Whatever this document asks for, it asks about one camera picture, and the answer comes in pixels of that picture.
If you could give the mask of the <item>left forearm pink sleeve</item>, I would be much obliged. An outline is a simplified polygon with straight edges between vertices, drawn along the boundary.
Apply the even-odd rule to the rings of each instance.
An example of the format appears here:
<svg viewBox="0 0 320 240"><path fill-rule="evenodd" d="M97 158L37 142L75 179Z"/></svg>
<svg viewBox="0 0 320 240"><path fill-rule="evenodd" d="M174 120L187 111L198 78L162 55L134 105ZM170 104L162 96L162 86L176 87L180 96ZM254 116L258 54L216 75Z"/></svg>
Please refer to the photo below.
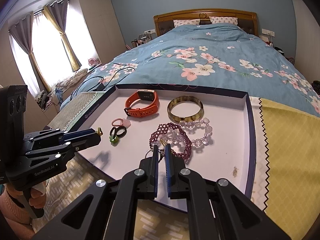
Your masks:
<svg viewBox="0 0 320 240"><path fill-rule="evenodd" d="M1 194L1 212L19 239L31 239L35 232L31 226L31 217L25 208L19 207L7 190Z"/></svg>

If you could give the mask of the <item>left hand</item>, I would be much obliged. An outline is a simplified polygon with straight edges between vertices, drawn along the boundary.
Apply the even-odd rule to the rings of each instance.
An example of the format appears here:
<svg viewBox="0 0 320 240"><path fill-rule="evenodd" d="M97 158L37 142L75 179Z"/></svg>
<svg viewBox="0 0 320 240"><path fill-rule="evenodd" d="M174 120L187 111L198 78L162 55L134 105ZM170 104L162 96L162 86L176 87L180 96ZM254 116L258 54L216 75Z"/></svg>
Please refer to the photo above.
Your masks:
<svg viewBox="0 0 320 240"><path fill-rule="evenodd" d="M44 193L42 193L41 191L35 188L31 189L31 192L30 192L31 198L29 199L29 204L36 209L42 209L46 204L46 185L47 185L47 182L44 181L43 182ZM18 207L24 208L24 205L18 200L20 196L23 195L23 192L15 190L10 183L5 184L5 189L13 202Z"/></svg>

